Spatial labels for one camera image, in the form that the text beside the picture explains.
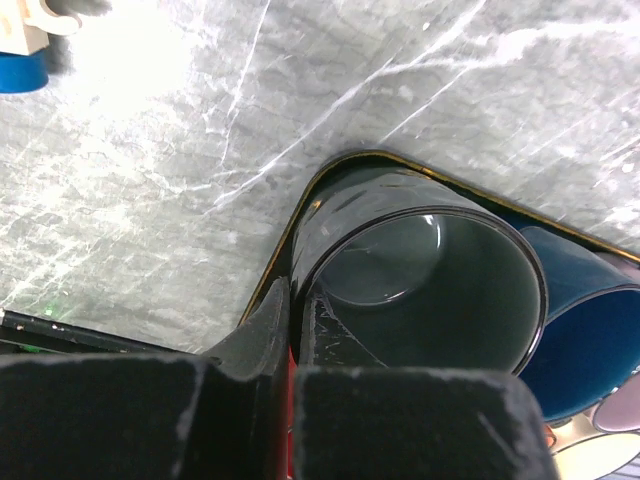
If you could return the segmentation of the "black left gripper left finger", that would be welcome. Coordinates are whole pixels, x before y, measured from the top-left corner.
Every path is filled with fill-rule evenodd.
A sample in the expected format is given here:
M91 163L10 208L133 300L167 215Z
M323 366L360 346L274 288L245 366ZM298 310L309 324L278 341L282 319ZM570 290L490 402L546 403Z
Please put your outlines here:
M5 479L282 479L289 287L187 354L1 315Z

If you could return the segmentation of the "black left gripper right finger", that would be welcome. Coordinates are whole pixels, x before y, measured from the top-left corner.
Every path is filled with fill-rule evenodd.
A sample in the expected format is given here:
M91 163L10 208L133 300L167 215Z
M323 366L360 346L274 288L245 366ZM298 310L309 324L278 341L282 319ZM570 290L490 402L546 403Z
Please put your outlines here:
M297 479L554 479L541 412L518 378L384 368L321 294L303 310L293 385Z

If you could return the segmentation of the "dark green cup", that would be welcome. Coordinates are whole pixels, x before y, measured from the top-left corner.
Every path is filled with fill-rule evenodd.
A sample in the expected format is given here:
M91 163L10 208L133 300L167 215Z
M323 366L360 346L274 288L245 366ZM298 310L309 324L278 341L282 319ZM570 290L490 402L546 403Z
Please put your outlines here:
M548 309L541 263L506 221L402 167L310 197L292 241L296 307L320 306L378 365L517 374Z

